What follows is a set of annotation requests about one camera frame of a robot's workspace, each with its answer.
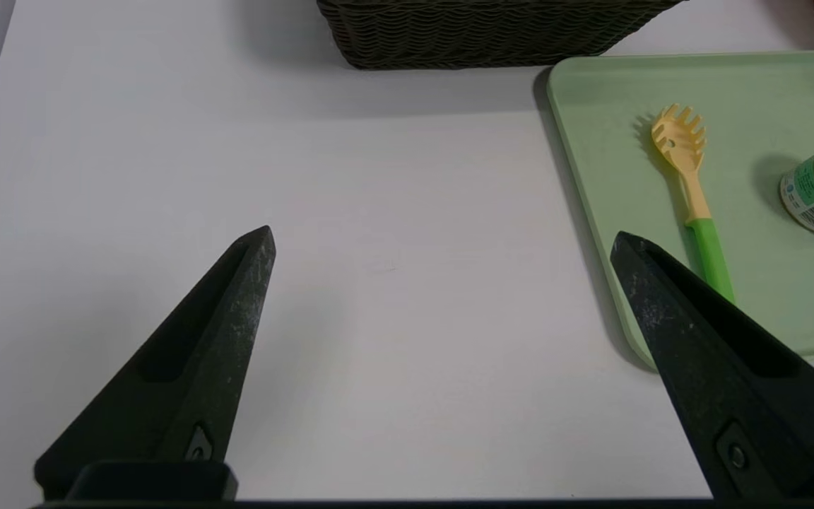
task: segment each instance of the white tabletop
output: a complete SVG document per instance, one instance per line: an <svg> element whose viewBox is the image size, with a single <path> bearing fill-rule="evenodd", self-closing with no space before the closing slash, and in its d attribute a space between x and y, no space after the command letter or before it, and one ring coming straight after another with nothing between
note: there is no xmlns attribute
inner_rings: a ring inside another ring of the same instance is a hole
<svg viewBox="0 0 814 509"><path fill-rule="evenodd" d="M814 49L811 0L692 0L610 53L773 49ZM35 458L265 223L240 497L708 496L620 334L542 73L355 71L313 0L19 2L0 507L40 499Z"/></svg>

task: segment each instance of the can label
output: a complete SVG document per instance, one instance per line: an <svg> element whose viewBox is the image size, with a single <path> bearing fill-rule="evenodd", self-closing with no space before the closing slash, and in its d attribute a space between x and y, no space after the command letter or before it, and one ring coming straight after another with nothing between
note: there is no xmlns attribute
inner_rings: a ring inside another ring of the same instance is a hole
<svg viewBox="0 0 814 509"><path fill-rule="evenodd" d="M814 156L781 179L781 199L791 216L814 232Z"/></svg>

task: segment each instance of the woven basket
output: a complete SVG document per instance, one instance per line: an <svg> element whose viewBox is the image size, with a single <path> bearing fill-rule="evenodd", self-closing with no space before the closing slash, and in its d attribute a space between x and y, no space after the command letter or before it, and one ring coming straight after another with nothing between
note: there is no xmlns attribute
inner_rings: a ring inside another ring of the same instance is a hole
<svg viewBox="0 0 814 509"><path fill-rule="evenodd" d="M317 0L359 69L547 65L601 54L681 0Z"/></svg>

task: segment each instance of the yellow spoon head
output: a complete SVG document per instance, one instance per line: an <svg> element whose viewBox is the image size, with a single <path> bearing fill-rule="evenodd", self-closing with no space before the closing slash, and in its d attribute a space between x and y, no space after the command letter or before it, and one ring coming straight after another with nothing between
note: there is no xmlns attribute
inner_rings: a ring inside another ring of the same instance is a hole
<svg viewBox="0 0 814 509"><path fill-rule="evenodd" d="M705 150L705 128L700 126L702 116L690 119L692 108L679 112L679 104L672 104L652 124L652 142L661 155L681 173L695 173L702 165Z"/></svg>

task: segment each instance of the light green tray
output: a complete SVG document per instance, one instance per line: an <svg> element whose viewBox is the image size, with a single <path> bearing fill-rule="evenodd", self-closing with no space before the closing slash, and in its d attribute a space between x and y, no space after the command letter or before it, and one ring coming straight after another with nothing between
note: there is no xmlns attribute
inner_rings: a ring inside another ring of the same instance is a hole
<svg viewBox="0 0 814 509"><path fill-rule="evenodd" d="M740 309L814 360L814 234L781 205L781 176L814 154L814 52L585 57L548 94L624 332L654 367L608 254L620 230L698 270L678 180L649 126L671 103L703 115L700 172Z"/></svg>

